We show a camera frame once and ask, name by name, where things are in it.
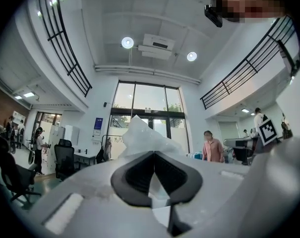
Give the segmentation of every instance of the pink jacket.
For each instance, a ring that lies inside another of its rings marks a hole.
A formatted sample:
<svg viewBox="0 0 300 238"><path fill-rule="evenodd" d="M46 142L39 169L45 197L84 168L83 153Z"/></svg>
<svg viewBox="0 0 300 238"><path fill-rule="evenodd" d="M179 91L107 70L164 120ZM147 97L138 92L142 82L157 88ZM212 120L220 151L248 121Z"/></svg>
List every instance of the pink jacket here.
<svg viewBox="0 0 300 238"><path fill-rule="evenodd" d="M206 141L203 146L203 159L207 156L207 161L224 162L224 148L218 139Z"/></svg>

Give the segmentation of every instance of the camera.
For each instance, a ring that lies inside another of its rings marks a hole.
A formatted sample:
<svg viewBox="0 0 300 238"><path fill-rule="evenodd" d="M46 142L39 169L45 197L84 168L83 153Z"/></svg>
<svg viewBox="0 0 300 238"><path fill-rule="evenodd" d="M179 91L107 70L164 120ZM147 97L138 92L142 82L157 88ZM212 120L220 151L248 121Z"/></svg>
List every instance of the camera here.
<svg viewBox="0 0 300 238"><path fill-rule="evenodd" d="M205 5L205 16L209 18L217 27L223 26L223 19L217 15L212 5Z"/></svg>

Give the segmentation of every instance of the plastic bag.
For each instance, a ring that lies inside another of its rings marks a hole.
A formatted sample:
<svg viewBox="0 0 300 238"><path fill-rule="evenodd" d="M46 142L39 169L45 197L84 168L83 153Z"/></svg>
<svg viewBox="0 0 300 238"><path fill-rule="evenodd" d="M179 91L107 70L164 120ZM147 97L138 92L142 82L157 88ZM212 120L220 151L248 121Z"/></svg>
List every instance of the plastic bag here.
<svg viewBox="0 0 300 238"><path fill-rule="evenodd" d="M181 145L149 128L138 116L131 120L129 130L122 136L122 140L126 149L119 158L147 151L161 151L185 157ZM155 174L151 179L149 197L152 198L153 209L166 206L170 198Z"/></svg>
<svg viewBox="0 0 300 238"><path fill-rule="evenodd" d="M129 130L122 136L122 140L126 149L119 155L119 158L147 151L161 151L185 156L180 144L152 130L138 116L132 118Z"/></svg>

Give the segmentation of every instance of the white cabinet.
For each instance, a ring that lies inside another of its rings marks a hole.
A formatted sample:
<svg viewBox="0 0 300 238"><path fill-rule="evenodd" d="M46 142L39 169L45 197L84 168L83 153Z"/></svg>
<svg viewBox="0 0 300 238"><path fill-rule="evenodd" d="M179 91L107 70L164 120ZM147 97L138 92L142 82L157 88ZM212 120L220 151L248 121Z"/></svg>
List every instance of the white cabinet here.
<svg viewBox="0 0 300 238"><path fill-rule="evenodd" d="M51 145L51 147L47 150L47 168L48 168L48 174L55 173L55 150L54 146L58 145L60 142L60 139L64 138L65 128L52 125L51 131L50 131L50 137L48 144Z"/></svg>
<svg viewBox="0 0 300 238"><path fill-rule="evenodd" d="M78 137L79 137L79 128L70 125L65 126L64 139L69 140L71 144L74 146L78 144Z"/></svg>

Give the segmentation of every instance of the white shirt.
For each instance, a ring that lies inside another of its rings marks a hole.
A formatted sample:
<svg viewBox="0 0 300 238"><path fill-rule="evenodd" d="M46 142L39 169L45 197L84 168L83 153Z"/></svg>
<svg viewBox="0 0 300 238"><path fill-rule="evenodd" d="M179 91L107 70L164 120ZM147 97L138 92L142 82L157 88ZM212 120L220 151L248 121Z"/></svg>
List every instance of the white shirt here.
<svg viewBox="0 0 300 238"><path fill-rule="evenodd" d="M36 139L36 147L37 150L41 150L42 149L42 145L43 145L43 139L41 137L41 135L39 135Z"/></svg>
<svg viewBox="0 0 300 238"><path fill-rule="evenodd" d="M22 123L20 123L19 126L17 127L17 131L20 133L21 129L25 130L25 126Z"/></svg>
<svg viewBox="0 0 300 238"><path fill-rule="evenodd" d="M290 123L288 120L286 120L285 118L282 119L282 122L284 122L287 126L287 130L290 130L291 129L291 126L290 126Z"/></svg>
<svg viewBox="0 0 300 238"><path fill-rule="evenodd" d="M263 123L263 116L264 116L264 114L258 113L254 117L254 127L257 132L259 132L259 129L258 129L259 125Z"/></svg>

